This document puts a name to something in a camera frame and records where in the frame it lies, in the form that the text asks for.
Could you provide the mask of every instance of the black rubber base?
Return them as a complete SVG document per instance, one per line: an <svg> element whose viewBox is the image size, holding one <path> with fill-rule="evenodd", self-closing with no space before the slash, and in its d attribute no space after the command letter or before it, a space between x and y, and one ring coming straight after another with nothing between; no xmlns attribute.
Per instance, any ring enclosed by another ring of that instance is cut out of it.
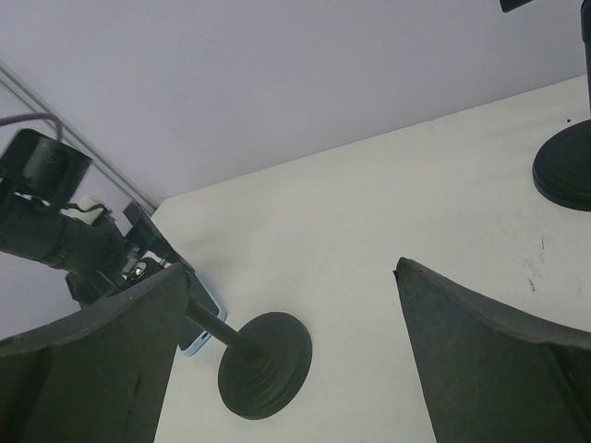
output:
<svg viewBox="0 0 591 443"><path fill-rule="evenodd" d="M591 121L564 129L542 146L534 183L558 205L591 211Z"/></svg>
<svg viewBox="0 0 591 443"><path fill-rule="evenodd" d="M261 354L250 362L228 348L218 387L230 411L259 420L281 411L299 392L312 361L312 340L299 320L279 312L254 318L239 333Z"/></svg>

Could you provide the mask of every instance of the white tabletop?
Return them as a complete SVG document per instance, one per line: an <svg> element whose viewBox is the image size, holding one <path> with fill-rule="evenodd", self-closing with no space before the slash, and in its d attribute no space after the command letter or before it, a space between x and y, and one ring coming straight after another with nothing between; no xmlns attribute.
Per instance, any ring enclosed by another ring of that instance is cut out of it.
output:
<svg viewBox="0 0 591 443"><path fill-rule="evenodd" d="M577 78L164 201L154 221L229 324L289 312L314 357L294 401L249 422L217 391L220 343L179 354L156 441L433 442L399 257L591 330L591 214L546 201L531 178L539 147L586 118Z"/></svg>

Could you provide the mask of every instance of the purple cable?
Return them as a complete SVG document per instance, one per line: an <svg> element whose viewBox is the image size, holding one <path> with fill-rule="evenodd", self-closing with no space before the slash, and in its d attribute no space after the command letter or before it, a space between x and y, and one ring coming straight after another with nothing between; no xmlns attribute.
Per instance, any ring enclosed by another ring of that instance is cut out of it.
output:
<svg viewBox="0 0 591 443"><path fill-rule="evenodd" d="M49 113L21 114L0 118L0 126L29 122L30 120L51 120L55 124L55 139L57 139L57 141L62 141L62 136L64 135L64 125L59 118Z"/></svg>

